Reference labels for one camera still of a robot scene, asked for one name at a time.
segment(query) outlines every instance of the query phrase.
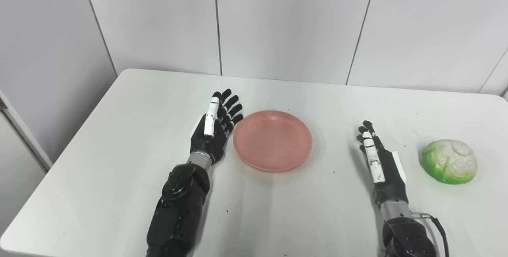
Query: white wall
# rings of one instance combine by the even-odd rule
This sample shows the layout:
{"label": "white wall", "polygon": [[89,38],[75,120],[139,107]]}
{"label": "white wall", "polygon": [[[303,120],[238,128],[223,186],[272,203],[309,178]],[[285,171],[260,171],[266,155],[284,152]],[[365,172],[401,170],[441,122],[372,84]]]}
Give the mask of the white wall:
{"label": "white wall", "polygon": [[91,0],[117,72],[220,74],[215,0]]}
{"label": "white wall", "polygon": [[506,89],[508,89],[508,49],[479,92],[503,95]]}
{"label": "white wall", "polygon": [[217,0],[223,74],[345,84],[368,0]]}
{"label": "white wall", "polygon": [[0,89],[55,161],[116,78],[88,0],[0,0]]}
{"label": "white wall", "polygon": [[372,0],[348,83],[478,92],[507,21],[508,0]]}
{"label": "white wall", "polygon": [[[43,170],[0,112],[0,236],[43,177]],[[20,255],[0,249],[0,257],[16,256]]]}

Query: robot finger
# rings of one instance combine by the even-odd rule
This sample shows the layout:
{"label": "robot finger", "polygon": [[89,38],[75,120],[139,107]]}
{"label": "robot finger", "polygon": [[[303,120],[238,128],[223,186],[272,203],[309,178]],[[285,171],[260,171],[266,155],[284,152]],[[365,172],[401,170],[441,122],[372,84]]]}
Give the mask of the robot finger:
{"label": "robot finger", "polygon": [[238,98],[238,95],[235,95],[235,96],[231,97],[229,100],[227,100],[226,103],[223,103],[223,106],[226,109],[229,109],[229,108],[231,108],[231,106],[233,106],[235,103],[237,103],[238,100],[240,100],[240,98]]}
{"label": "robot finger", "polygon": [[236,126],[236,124],[238,124],[240,121],[243,120],[243,115],[242,114],[238,114],[236,116],[234,116],[232,119],[231,119],[231,123]]}
{"label": "robot finger", "polygon": [[366,138],[364,138],[361,134],[356,136],[356,140],[360,141],[360,143],[363,144],[363,141],[365,141]]}
{"label": "robot finger", "polygon": [[229,117],[234,117],[238,112],[240,112],[240,110],[242,108],[243,108],[243,106],[240,103],[238,103],[233,108],[231,108],[231,110],[229,110],[229,112],[227,112],[227,115]]}
{"label": "robot finger", "polygon": [[367,132],[368,130],[367,130],[367,128],[365,128],[363,126],[360,126],[360,127],[358,127],[358,131],[363,134],[364,132]]}
{"label": "robot finger", "polygon": [[379,136],[377,136],[376,132],[374,131],[374,127],[372,127],[372,122],[370,121],[363,121],[363,126],[369,130],[369,132],[372,134],[372,139],[374,140],[374,145],[378,150],[384,149],[383,143],[381,142],[381,139]]}
{"label": "robot finger", "polygon": [[224,101],[231,95],[231,89],[226,89],[224,90],[224,92],[222,93],[222,96],[221,96],[221,101],[222,103],[224,103]]}

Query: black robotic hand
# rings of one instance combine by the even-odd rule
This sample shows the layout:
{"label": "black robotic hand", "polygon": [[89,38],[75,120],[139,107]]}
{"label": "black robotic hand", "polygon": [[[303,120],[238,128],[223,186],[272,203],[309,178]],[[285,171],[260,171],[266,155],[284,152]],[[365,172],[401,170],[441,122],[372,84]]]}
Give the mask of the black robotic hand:
{"label": "black robotic hand", "polygon": [[360,149],[374,181],[374,202],[385,220],[382,234],[386,257],[435,257],[436,250],[425,227],[409,209],[403,170],[396,161],[398,155],[385,149],[370,121],[363,121],[358,130]]}
{"label": "black robotic hand", "polygon": [[243,119],[242,105],[233,106],[238,96],[229,96],[230,89],[214,93],[190,140],[187,163],[169,173],[146,237],[147,257],[186,257],[194,248],[210,190],[207,170],[221,160],[227,137]]}
{"label": "black robotic hand", "polygon": [[190,152],[209,154],[212,164],[222,159],[227,138],[235,125],[243,119],[243,115],[238,114],[242,104],[235,105],[239,98],[237,95],[230,98],[231,94],[231,89],[225,90],[222,94],[214,93],[208,112],[202,116],[190,138]]}

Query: black cable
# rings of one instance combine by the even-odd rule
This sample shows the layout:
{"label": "black cable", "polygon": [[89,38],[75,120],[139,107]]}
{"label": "black cable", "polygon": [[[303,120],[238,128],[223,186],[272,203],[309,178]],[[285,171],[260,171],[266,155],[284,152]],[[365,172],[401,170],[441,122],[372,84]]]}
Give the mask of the black cable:
{"label": "black cable", "polygon": [[430,220],[434,225],[437,227],[437,230],[439,230],[439,233],[441,233],[441,237],[443,237],[443,246],[444,246],[444,255],[445,257],[450,257],[450,251],[448,249],[448,240],[446,239],[446,232],[441,223],[439,222],[439,219],[433,217],[430,215]]}

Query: fingertip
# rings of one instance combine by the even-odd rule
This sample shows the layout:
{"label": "fingertip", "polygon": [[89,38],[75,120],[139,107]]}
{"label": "fingertip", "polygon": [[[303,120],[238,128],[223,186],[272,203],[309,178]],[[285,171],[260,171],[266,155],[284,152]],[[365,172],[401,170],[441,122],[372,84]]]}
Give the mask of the fingertip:
{"label": "fingertip", "polygon": [[236,125],[238,122],[243,120],[243,114],[238,114],[231,119],[231,122]]}
{"label": "fingertip", "polygon": [[226,89],[226,90],[224,90],[224,92],[222,93],[222,99],[223,99],[223,101],[224,101],[224,100],[225,100],[228,96],[230,96],[230,95],[231,95],[231,93],[232,93],[232,92],[231,92],[231,89],[229,89],[229,88],[228,88],[228,89]]}

